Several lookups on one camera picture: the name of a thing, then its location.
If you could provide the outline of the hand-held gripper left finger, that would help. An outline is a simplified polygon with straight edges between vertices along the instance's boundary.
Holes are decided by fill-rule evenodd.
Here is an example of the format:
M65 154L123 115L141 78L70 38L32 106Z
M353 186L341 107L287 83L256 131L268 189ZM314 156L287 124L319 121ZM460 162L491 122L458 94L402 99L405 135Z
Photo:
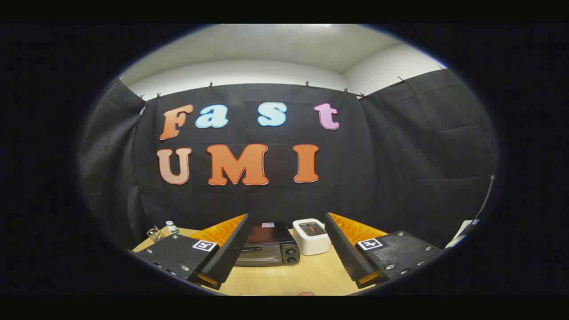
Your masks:
M189 236L169 235L135 254L173 277L220 289L249 233L249 215L243 214Z

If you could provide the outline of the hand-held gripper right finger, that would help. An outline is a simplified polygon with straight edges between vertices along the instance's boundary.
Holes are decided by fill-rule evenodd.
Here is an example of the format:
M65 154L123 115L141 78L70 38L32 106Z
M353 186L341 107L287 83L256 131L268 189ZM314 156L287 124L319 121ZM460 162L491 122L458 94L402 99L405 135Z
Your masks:
M400 278L443 252L409 232L386 233L331 212L325 215L325 230L360 289Z

